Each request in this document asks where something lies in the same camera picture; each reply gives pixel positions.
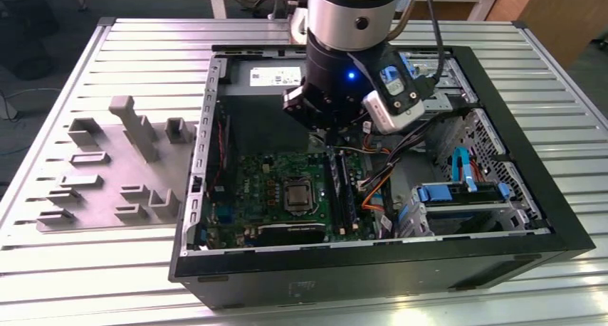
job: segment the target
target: black cable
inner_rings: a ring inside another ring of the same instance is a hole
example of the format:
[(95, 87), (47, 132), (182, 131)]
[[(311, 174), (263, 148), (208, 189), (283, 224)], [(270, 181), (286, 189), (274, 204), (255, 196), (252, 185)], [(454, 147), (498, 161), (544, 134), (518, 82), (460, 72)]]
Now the black cable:
[(391, 178), (386, 181), (380, 187), (382, 190), (382, 205), (384, 206), (384, 214), (387, 218), (394, 221), (395, 211), (392, 209), (392, 189), (391, 189)]
[(435, 9), (434, 9), (434, 0), (427, 0), (428, 4), (428, 14), (431, 15), (431, 22), (434, 25), (435, 40), (438, 41), (438, 52), (439, 52), (439, 62), (438, 62), (438, 72), (434, 74), (435, 82), (439, 83), (442, 80), (442, 74), (444, 72), (446, 64), (446, 52), (444, 52), (444, 40), (442, 38), (442, 31), (439, 30), (439, 22), (435, 18)]
[(443, 120), (447, 120), (450, 117), (456, 117), (466, 114), (471, 111), (471, 108), (462, 108), (451, 112), (444, 112), (430, 120), (424, 121), (403, 138), (398, 146), (391, 151), (391, 154), (387, 157), (386, 163), (382, 166), (380, 170), (370, 177), (371, 179), (366, 180), (366, 186), (368, 186), (375, 180), (384, 177), (387, 171), (395, 166), (395, 164), (402, 161), (402, 154), (408, 151), (412, 147), (416, 147), (423, 141), (424, 136), (427, 135), (430, 129)]
[(370, 116), (370, 111), (366, 111), (358, 118), (355, 118), (355, 119), (351, 121), (350, 124), (359, 122), (360, 120), (363, 120), (363, 119), (364, 119), (366, 117), (368, 117), (368, 116)]
[(4, 111), (7, 113), (7, 121), (10, 121), (11, 123), (18, 123), (22, 120), (22, 116), (18, 112), (18, 114), (15, 115), (15, 118), (11, 118), (11, 113), (8, 112), (8, 99), (4, 94), (4, 91), (2, 91), (2, 90), (0, 90), (0, 97), (2, 97), (2, 100), (4, 101)]

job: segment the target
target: table surface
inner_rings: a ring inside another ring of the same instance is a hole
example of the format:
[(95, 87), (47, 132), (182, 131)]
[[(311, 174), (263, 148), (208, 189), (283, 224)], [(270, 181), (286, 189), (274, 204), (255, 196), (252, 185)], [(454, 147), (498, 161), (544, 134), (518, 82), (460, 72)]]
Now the table surface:
[[(534, 269), (490, 290), (208, 310), (170, 283), (174, 225), (40, 234), (35, 198), (54, 187), (54, 159), (76, 146), (76, 117), (114, 121), (112, 95), (138, 114), (198, 121), (212, 43), (288, 43), (288, 23), (264, 20), (118, 19), (99, 26), (0, 203), (0, 321), (16, 325), (599, 325), (608, 313), (608, 131), (526, 30), (510, 23), (446, 22), (447, 45), (471, 46), (598, 249)], [(434, 45), (412, 21), (398, 45)]]

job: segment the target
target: ventilation grille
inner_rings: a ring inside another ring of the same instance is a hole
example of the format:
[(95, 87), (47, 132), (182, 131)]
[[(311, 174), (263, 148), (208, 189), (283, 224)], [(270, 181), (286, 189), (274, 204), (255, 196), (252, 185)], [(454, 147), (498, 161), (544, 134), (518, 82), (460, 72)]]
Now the ventilation grille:
[(483, 118), (483, 111), (476, 110), (464, 120), (458, 120), (454, 124), (447, 125), (443, 132), (438, 134), (444, 140), (451, 140), (451, 142), (443, 144), (443, 147), (439, 147), (439, 149), (443, 149), (438, 153), (438, 164), (442, 170), (442, 176), (446, 180), (451, 180), (452, 152), (458, 146), (466, 147), (470, 149), (472, 157), (475, 157), (486, 179), (490, 182), (504, 182), (508, 184), (514, 190), (515, 199), (520, 203), (519, 208), (527, 212), (530, 219), (539, 219), (540, 214), (536, 205), (534, 204), (531, 195), (523, 187), (523, 182), (518, 176), (512, 163), (495, 160), (496, 155), (503, 154), (503, 152), (498, 150), (498, 146), (494, 143), (494, 139), (498, 140), (498, 138), (491, 135), (491, 133), (494, 134), (494, 131), (488, 132), (490, 128), (484, 124)]

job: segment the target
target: blue clip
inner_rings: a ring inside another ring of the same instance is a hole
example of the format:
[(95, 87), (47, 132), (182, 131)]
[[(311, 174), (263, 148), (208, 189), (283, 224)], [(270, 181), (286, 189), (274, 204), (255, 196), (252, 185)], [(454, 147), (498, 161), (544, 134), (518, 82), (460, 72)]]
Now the blue clip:
[(418, 196), (420, 197), (420, 201), (428, 201), (428, 193), (426, 187), (420, 187), (418, 189)]
[(418, 77), (418, 76), (416, 76), (416, 69), (415, 69), (415, 67), (411, 65), (408, 59), (406, 58), (406, 54), (404, 54), (404, 53), (400, 53), (399, 55), (402, 56), (403, 63), (404, 63), (404, 65), (406, 65), (406, 67), (407, 67), (407, 69), (408, 69), (408, 71), (410, 71), (412, 77), (416, 78), (416, 77)]
[(406, 217), (406, 214), (408, 214), (408, 212), (410, 212), (410, 208), (408, 208), (408, 205), (406, 205), (402, 212), (399, 213), (399, 222), (402, 222), (403, 217)]
[(502, 182), (499, 185), (498, 185), (498, 190), (500, 191), (500, 194), (503, 194), (503, 198), (504, 200), (508, 200), (510, 199), (510, 196), (511, 196), (511, 189), (510, 189), (510, 186)]
[(463, 175), (464, 175), (464, 183), (468, 186), (470, 192), (478, 191), (478, 186), (475, 185), (474, 180), (474, 170), (471, 168), (471, 160), (468, 159), (468, 150), (464, 147), (456, 147), (455, 153), (452, 154), (452, 181), (460, 181), (460, 175), (458, 173), (458, 159), (463, 161)]
[(448, 185), (426, 186), (431, 201), (451, 201), (452, 193), (450, 193)]

